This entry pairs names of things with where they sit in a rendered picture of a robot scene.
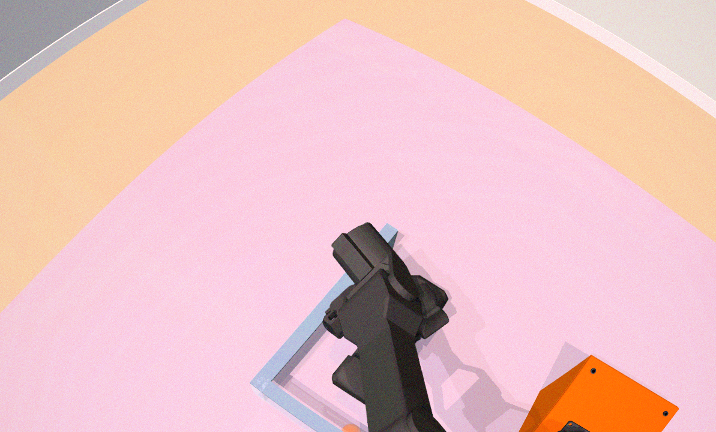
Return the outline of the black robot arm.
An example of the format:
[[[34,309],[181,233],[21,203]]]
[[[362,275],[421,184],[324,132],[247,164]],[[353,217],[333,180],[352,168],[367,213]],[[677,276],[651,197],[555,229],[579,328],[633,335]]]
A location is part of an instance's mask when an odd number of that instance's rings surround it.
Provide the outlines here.
[[[415,345],[416,335],[427,339],[450,322],[431,286],[410,275],[369,222],[341,233],[331,248],[354,284],[322,323],[360,351],[369,432],[446,432],[432,414]]]

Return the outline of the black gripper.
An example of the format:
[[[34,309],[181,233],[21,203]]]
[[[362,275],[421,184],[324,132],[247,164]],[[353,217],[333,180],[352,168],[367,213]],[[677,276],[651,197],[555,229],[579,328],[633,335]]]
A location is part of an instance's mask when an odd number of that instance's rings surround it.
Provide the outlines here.
[[[431,286],[433,292],[436,295],[438,305],[445,307],[448,302],[447,294],[445,290],[434,285],[431,281],[427,281],[423,276],[411,274],[412,277],[418,277],[421,281],[425,281]],[[350,396],[353,396],[356,400],[359,400],[361,404],[365,404],[365,394],[363,390],[363,381],[361,381],[361,362],[360,362],[360,351],[358,348],[354,351],[353,355],[348,355],[339,367],[335,370],[335,373],[331,375],[331,382],[333,385],[338,386],[342,391],[346,392]]]

